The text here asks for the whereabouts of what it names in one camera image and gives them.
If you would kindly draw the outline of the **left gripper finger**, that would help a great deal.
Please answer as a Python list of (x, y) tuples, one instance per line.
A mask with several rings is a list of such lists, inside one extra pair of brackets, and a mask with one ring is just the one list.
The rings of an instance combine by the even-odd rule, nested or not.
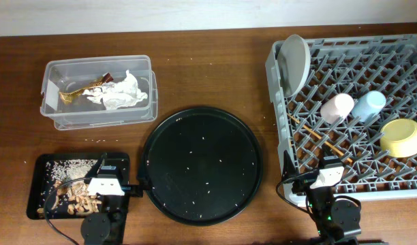
[(152, 189), (152, 183), (147, 168), (147, 161), (147, 157), (142, 155), (136, 176), (136, 179), (139, 182), (139, 187), (144, 191), (150, 191)]
[(101, 157), (98, 159), (97, 163), (94, 165), (95, 174), (100, 170), (100, 168), (102, 167), (106, 159), (107, 159), (107, 153), (103, 153)]

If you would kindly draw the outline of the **wooden chopstick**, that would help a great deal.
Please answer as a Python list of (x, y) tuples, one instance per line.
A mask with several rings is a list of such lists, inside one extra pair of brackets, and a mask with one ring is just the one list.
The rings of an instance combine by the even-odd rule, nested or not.
[[(291, 118), (294, 122), (301, 124), (301, 122), (299, 121), (299, 119), (296, 119), (295, 117), (293, 117), (291, 114), (287, 114), (287, 116), (289, 118)], [(312, 135), (314, 135), (315, 137), (317, 137), (319, 140), (322, 139), (322, 136), (319, 135), (318, 133), (316, 133), (315, 131), (313, 131), (312, 129), (310, 129), (306, 124), (304, 124), (303, 126), (301, 126), (302, 128), (304, 128), (305, 130), (307, 130), (309, 133), (311, 133)], [(332, 144), (330, 144), (329, 142), (325, 141), (324, 142), (328, 147), (330, 147), (332, 150), (334, 150), (337, 154), (339, 154), (341, 157), (344, 155), (343, 152), (341, 152), (338, 148), (336, 148), (335, 146), (333, 146)]]
[[(311, 133), (312, 135), (314, 135), (315, 137), (317, 137), (319, 140), (321, 140), (323, 137), (320, 136), (318, 133), (316, 133), (315, 131), (313, 131), (312, 129), (310, 129), (308, 126), (303, 125), (303, 128), (306, 129), (309, 133)], [(324, 143), (333, 151), (335, 151), (343, 161), (347, 161), (349, 163), (354, 163), (354, 161), (349, 158), (349, 157), (344, 157), (344, 153), (342, 151), (340, 151), (336, 146), (333, 146), (331, 143), (327, 142), (326, 140), (324, 141)]]

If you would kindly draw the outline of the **food scraps pile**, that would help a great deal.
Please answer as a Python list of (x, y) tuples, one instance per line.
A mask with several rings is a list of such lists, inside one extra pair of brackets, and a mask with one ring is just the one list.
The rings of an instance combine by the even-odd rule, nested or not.
[(48, 213), (54, 218), (58, 214), (87, 216), (99, 212), (102, 201), (97, 195), (89, 195), (83, 180), (68, 186), (61, 185), (69, 180), (82, 178), (97, 163), (95, 159), (48, 161), (45, 163), (44, 185), (41, 188), (36, 213), (44, 217), (45, 199), (54, 189), (57, 192), (49, 199)]

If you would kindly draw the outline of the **pink plastic cup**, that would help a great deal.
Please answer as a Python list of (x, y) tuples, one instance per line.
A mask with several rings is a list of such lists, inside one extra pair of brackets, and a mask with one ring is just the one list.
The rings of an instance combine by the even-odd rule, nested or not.
[(346, 93), (340, 93), (321, 107), (320, 114), (327, 123), (332, 124), (338, 118), (346, 118), (353, 108), (353, 98)]

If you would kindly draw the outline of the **white napkin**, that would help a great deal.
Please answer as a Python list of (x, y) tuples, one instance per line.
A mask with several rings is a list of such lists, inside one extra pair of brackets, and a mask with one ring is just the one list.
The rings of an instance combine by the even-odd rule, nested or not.
[(106, 110), (117, 110), (135, 106), (149, 96), (138, 87), (136, 77), (127, 70), (120, 82), (107, 82), (99, 87), (85, 89), (82, 95), (93, 103), (102, 104)]

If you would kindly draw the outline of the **blue plastic cup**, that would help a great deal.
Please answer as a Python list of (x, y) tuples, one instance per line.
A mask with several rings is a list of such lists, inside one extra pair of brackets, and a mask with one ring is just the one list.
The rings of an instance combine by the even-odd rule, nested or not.
[(351, 115), (360, 118), (360, 122), (364, 123), (369, 118), (379, 114), (386, 105), (386, 97), (379, 91), (369, 91), (363, 95), (355, 104), (351, 111)]

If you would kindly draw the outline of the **gold coffee sachet wrapper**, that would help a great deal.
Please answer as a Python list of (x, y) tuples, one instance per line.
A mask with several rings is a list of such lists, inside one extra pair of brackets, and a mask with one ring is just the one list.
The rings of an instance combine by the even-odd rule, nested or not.
[(70, 93), (62, 93), (59, 92), (59, 98), (62, 100), (62, 102), (65, 105), (70, 104), (75, 98), (77, 98), (78, 96), (80, 96), (81, 94), (83, 94), (83, 92), (85, 90), (88, 89), (92, 89), (92, 88), (97, 88), (100, 87), (101, 85), (104, 85), (108, 82), (113, 81), (114, 78), (110, 75), (110, 73), (106, 73), (105, 75), (102, 76), (102, 78), (98, 79), (97, 81), (90, 83), (88, 86), (85, 86), (83, 88), (80, 88), (74, 92), (70, 92)]

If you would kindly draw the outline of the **yellow bowl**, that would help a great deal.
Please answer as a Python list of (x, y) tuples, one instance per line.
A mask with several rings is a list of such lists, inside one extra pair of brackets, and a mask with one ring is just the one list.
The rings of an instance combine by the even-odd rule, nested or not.
[(382, 150), (388, 150), (391, 157), (405, 158), (417, 154), (417, 122), (400, 118), (386, 123), (380, 130)]

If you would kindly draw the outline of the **grey plate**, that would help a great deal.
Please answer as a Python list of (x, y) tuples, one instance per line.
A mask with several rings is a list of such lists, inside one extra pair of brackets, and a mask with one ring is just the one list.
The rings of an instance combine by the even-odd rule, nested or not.
[(306, 41), (299, 35), (289, 36), (277, 56), (284, 97), (296, 95), (309, 75), (311, 55)]

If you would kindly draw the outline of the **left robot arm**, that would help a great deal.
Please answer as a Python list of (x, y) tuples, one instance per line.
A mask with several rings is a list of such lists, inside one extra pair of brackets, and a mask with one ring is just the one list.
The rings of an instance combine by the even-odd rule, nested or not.
[(88, 193), (97, 196), (100, 204), (84, 218), (80, 233), (85, 244), (122, 244), (129, 199), (142, 197), (151, 190), (150, 182), (128, 184), (122, 163), (104, 153), (86, 174)]

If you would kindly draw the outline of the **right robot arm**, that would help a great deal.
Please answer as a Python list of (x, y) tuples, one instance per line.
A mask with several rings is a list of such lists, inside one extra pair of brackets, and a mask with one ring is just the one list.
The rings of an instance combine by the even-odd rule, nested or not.
[[(315, 223), (319, 236), (312, 244), (357, 244), (361, 234), (361, 202), (346, 195), (334, 196), (333, 187), (340, 183), (345, 164), (341, 159), (324, 151), (318, 166), (298, 173), (288, 151), (283, 153), (283, 171), (276, 192), (282, 200), (308, 214)], [(289, 201), (279, 192), (282, 185), (291, 184), (293, 193), (305, 194), (305, 208)]]

